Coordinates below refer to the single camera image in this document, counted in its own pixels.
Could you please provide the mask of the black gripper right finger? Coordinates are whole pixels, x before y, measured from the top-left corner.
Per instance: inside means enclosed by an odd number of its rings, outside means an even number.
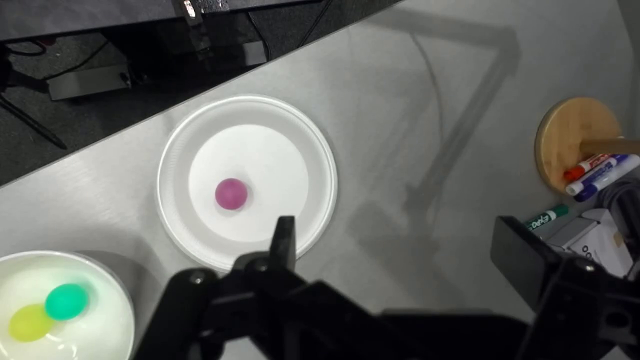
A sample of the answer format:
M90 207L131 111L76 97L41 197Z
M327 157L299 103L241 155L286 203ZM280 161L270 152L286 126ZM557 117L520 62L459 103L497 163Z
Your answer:
M490 261L534 313L546 313L554 304L564 259L520 221L497 219Z

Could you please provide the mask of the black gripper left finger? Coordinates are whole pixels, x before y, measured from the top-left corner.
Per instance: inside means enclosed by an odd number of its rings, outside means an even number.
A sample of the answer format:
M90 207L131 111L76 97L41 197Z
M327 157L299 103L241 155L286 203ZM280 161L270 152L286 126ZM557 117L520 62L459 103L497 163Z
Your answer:
M270 259L285 268L296 262L296 219L280 216L270 244Z

